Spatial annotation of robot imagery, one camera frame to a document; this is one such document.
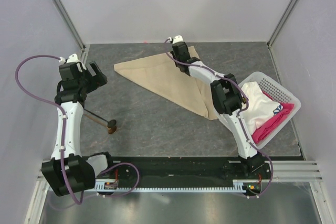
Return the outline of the copper spoon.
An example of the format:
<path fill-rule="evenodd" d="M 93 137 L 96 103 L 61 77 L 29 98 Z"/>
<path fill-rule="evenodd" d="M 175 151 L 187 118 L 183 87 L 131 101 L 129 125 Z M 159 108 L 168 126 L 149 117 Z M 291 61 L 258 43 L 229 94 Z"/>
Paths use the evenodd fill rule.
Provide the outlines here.
<path fill-rule="evenodd" d="M 107 123 L 103 123 L 97 119 L 92 118 L 92 121 L 104 126 L 108 130 L 108 134 L 113 134 L 117 130 L 117 121 L 116 120 L 110 120 Z"/>

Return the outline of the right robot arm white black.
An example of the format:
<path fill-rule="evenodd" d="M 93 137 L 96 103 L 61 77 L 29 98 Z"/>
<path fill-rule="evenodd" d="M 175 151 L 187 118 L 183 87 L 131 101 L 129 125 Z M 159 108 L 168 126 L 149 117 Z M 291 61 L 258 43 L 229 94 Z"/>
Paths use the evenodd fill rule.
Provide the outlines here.
<path fill-rule="evenodd" d="M 251 179 L 262 172 L 265 177 L 272 179 L 273 166 L 265 164 L 265 158 L 271 161 L 270 158 L 257 148 L 247 130 L 242 112 L 249 107 L 248 98 L 238 86 L 235 76 L 218 73 L 198 58 L 191 57 L 181 36 L 168 38 L 165 43 L 170 43 L 172 47 L 167 56 L 182 73 L 209 85 L 215 114 L 234 136 L 241 161 L 241 174 Z"/>

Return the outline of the beige cloth napkin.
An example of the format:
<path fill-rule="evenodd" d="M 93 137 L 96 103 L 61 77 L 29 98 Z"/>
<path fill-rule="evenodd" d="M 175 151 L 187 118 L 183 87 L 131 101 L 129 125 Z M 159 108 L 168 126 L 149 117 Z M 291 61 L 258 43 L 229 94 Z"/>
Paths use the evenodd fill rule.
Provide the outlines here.
<path fill-rule="evenodd" d="M 119 75 L 210 121 L 217 115 L 208 84 L 182 73 L 165 53 L 114 65 Z"/>

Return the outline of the black spoon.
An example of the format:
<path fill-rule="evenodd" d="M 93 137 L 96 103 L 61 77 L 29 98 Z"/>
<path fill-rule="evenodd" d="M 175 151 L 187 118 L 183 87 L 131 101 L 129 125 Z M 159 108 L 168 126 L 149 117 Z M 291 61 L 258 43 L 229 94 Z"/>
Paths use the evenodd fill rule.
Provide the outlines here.
<path fill-rule="evenodd" d="M 101 116 L 98 116 L 96 114 L 85 113 L 84 116 L 86 116 L 89 119 L 92 119 L 92 118 L 97 119 L 97 120 L 99 120 L 99 121 L 101 121 L 103 123 L 107 123 L 108 122 L 108 120 L 106 120 L 106 119 L 104 119 Z"/>

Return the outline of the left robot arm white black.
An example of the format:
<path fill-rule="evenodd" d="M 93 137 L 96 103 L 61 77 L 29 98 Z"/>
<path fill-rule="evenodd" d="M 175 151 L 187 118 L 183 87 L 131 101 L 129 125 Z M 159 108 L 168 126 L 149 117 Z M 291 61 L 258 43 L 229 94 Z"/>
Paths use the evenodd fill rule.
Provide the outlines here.
<path fill-rule="evenodd" d="M 61 80 L 54 101 L 57 105 L 58 128 L 51 159 L 41 171 L 57 196 L 94 188 L 96 177 L 111 178 L 115 165 L 108 153 L 83 157 L 80 151 L 80 125 L 87 94 L 107 83 L 107 77 L 92 61 L 94 75 L 80 62 L 59 66 Z"/>

